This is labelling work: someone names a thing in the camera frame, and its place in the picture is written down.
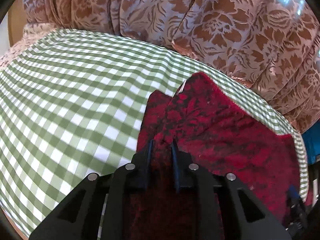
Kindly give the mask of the dark red floral knit sweater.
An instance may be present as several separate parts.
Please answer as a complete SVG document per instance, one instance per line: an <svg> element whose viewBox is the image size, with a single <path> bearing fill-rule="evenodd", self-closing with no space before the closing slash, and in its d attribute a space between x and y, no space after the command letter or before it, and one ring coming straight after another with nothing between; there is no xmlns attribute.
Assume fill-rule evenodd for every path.
<svg viewBox="0 0 320 240"><path fill-rule="evenodd" d="M172 142L213 174L234 173L283 226L291 222L287 191L299 187L291 135L277 135L245 113L203 73L192 75L174 96L156 90L148 99L137 150L152 141L156 186L130 200L128 239L195 239L199 223L189 197L167 196Z"/></svg>

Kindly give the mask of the blue storage bin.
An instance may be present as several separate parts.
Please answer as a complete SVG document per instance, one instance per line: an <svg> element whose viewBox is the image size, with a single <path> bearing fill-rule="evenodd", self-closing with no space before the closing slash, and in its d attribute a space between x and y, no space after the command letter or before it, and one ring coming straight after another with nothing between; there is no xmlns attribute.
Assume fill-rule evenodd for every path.
<svg viewBox="0 0 320 240"><path fill-rule="evenodd" d="M306 148L308 164L312 165L317 161L319 156L320 143L320 127L319 122L316 122L307 131L302 134L303 141Z"/></svg>

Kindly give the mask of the green white checkered bed sheet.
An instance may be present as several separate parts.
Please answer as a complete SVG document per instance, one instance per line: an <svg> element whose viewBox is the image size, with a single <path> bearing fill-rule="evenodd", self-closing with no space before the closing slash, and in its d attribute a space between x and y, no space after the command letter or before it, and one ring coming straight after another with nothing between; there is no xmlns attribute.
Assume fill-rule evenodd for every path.
<svg viewBox="0 0 320 240"><path fill-rule="evenodd" d="M1 209L29 236L86 175L107 174L130 161L154 90L173 96L197 72L277 134L292 135L305 198L302 137L259 95L162 47L59 29L1 70Z"/></svg>

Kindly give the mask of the brown floral patterned curtain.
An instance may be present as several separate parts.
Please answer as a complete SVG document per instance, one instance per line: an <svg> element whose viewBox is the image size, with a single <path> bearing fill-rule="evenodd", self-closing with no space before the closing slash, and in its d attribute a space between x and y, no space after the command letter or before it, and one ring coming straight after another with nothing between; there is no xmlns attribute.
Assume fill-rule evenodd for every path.
<svg viewBox="0 0 320 240"><path fill-rule="evenodd" d="M30 23L149 42L250 88L300 132L319 120L319 20L305 0L23 0Z"/></svg>

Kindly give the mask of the pink floral mattress cover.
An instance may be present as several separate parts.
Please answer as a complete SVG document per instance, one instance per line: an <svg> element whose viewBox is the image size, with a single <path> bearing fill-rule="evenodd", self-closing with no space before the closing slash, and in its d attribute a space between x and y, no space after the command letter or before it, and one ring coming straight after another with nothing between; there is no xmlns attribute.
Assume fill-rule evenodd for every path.
<svg viewBox="0 0 320 240"><path fill-rule="evenodd" d="M1 56L1 70L24 50L57 28L59 26L53 23L27 23L23 28L22 38Z"/></svg>

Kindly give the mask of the wooden door frame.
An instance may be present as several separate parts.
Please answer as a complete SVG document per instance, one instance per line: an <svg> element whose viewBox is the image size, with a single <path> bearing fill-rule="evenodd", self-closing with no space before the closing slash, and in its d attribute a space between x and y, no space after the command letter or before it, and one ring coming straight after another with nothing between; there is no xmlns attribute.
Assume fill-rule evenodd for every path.
<svg viewBox="0 0 320 240"><path fill-rule="evenodd" d="M8 35L11 47L22 39L23 28L26 23L23 0L15 0L8 11Z"/></svg>

